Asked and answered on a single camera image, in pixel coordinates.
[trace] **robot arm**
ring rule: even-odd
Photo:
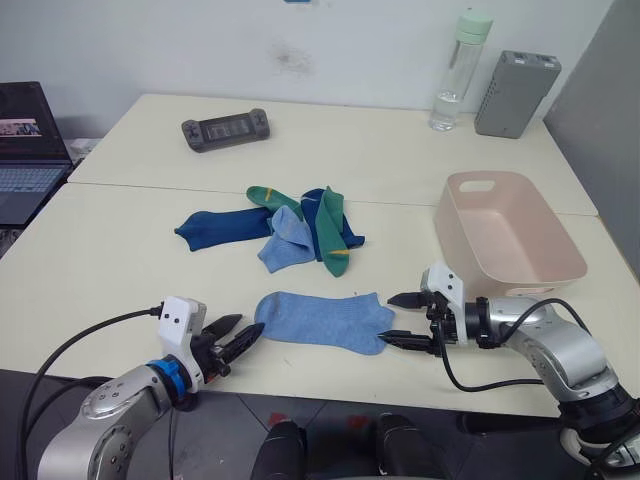
[[[39,480],[116,480],[127,475],[138,440],[170,408],[180,405],[258,339],[263,324],[242,330],[224,346],[241,315],[228,315],[203,329],[206,306],[169,297],[159,336],[164,357],[141,365],[91,392],[75,420],[47,446]]]
[[[389,303],[426,307],[433,337],[392,330],[380,338],[400,348],[440,356],[437,336],[443,332],[445,343],[466,345],[475,339],[480,348],[506,346],[519,352],[558,401],[563,425],[576,433],[569,453],[584,463],[637,424],[639,404],[619,384],[600,345],[588,331],[561,318],[551,305],[540,306],[512,331],[520,316],[538,303],[536,299],[477,298],[465,303],[462,281],[444,263],[427,270],[420,287],[420,292],[396,295]],[[640,464],[638,444],[638,437],[631,439],[606,463],[611,468]]]

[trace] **clear plastic bottle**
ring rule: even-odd
[[[471,9],[458,19],[456,46],[429,118],[429,126],[434,130],[446,132],[455,127],[460,105],[492,24],[493,19]]]

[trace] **laptop keyboard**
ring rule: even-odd
[[[46,192],[61,171],[61,168],[0,168],[0,192]]]

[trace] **white table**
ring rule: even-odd
[[[268,140],[204,154],[187,146],[184,120],[254,107],[267,112]],[[471,115],[440,133],[422,111],[258,100],[143,95],[70,181],[232,193],[263,185],[297,197],[331,185],[348,200],[436,206],[445,179],[468,170],[522,173],[556,213],[597,214],[540,120],[512,140],[477,135]]]
[[[239,194],[97,185],[66,185],[0,261],[0,368],[35,371],[79,330],[120,313],[157,305],[166,295],[208,305],[207,320],[242,312],[252,322],[266,294],[285,290],[322,297],[378,292],[382,303],[418,287],[441,258],[435,209],[347,202],[354,232],[367,242],[338,279],[317,262],[270,275],[256,257],[266,239],[195,253],[173,233],[198,210],[251,207]],[[640,393],[640,292],[599,219],[560,215],[589,265],[587,276],[558,294],[583,316],[621,381]],[[160,356],[152,317],[100,331],[72,347],[51,373],[117,376]],[[426,332],[418,313],[396,310],[394,328]],[[467,384],[535,377],[506,349],[452,348]],[[261,339],[213,389],[484,412],[557,416],[546,389],[519,386],[485,393],[457,391],[441,361],[393,347],[363,356],[336,347]]]

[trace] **gray power bank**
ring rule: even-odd
[[[476,133],[520,138],[561,70],[550,55],[503,51],[476,115]]]

